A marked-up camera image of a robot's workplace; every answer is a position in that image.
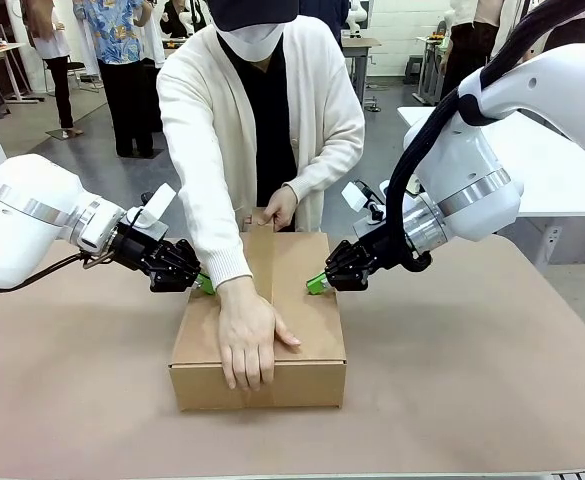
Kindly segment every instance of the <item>wall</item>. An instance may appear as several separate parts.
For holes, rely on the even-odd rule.
[[[368,75],[403,75],[408,57],[423,54],[424,45],[415,37],[435,31],[449,9],[450,0],[374,0],[363,35],[383,45],[371,50]]]

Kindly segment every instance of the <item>sleeve cuff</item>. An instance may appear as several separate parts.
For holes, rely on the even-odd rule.
[[[242,243],[237,247],[211,254],[204,263],[215,290],[220,284],[233,278],[252,276],[243,254]]]
[[[313,188],[313,185],[303,178],[303,175],[300,175],[289,182],[285,182],[283,185],[287,185],[292,189],[299,203],[308,196]]]

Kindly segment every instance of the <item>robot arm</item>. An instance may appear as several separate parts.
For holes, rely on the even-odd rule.
[[[523,185],[499,163],[481,126],[525,108],[585,149],[585,118],[575,115],[585,104],[585,45],[555,49],[509,71],[537,35],[583,10],[585,0],[545,2],[515,29],[493,62],[408,132],[405,153],[383,192],[387,217],[357,222],[359,241],[337,247],[325,272],[308,282],[311,293],[327,286],[365,290],[369,275],[398,264],[422,271],[431,263],[429,252],[453,237],[479,241],[514,222]],[[404,211],[413,173],[425,191]]]
[[[0,165],[0,293],[18,290],[82,260],[84,268],[117,262],[150,277],[153,292],[183,292],[205,282],[185,240],[164,239],[159,218],[175,192],[163,185],[144,207],[127,212],[83,189],[79,178],[38,155]],[[30,277],[56,239],[79,253]]]

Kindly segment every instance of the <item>face mask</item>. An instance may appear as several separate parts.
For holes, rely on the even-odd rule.
[[[281,39],[285,24],[252,25],[231,32],[216,29],[234,53],[247,62],[265,60]]]

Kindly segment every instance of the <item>desk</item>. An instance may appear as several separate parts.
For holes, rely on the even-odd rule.
[[[10,78],[10,83],[12,84],[12,90],[14,90],[14,98],[15,100],[6,100],[6,103],[27,103],[27,104],[35,104],[38,103],[37,100],[25,100],[21,95],[21,91],[19,90],[19,86],[16,83],[16,78],[14,78],[14,72],[12,71],[12,67],[10,66],[10,60],[7,56],[7,52],[10,50],[16,50],[17,48],[24,47],[25,43],[9,43],[6,47],[0,48],[0,60],[5,62],[5,69],[8,71],[8,77]]]
[[[186,295],[119,265],[0,296],[0,478],[584,469],[585,325],[504,238],[434,257],[339,295],[341,410],[179,413]]]
[[[398,109],[409,126],[433,110]],[[483,132],[510,176],[525,184],[519,217],[551,219],[542,228],[543,237],[533,260],[543,269],[560,239],[563,219],[585,217],[585,151],[518,112],[484,127]]]
[[[349,37],[343,37],[341,42],[343,44],[343,55],[345,58],[352,58],[354,61],[354,90],[356,91],[356,96],[359,97],[359,102],[363,105],[370,48],[380,47],[381,42],[375,38]]]

